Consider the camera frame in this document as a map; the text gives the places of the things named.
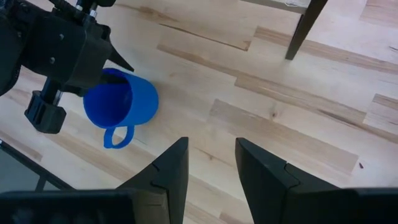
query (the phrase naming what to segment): black metal leg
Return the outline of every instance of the black metal leg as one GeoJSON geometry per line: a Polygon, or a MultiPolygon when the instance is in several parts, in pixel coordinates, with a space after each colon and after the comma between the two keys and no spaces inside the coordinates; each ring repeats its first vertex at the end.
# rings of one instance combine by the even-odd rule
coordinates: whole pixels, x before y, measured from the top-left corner
{"type": "Polygon", "coordinates": [[[305,40],[307,34],[310,32],[312,25],[315,23],[319,14],[328,0],[312,0],[304,15],[301,15],[298,21],[296,31],[294,32],[292,41],[287,49],[286,59],[293,60],[301,44],[305,40]]]}

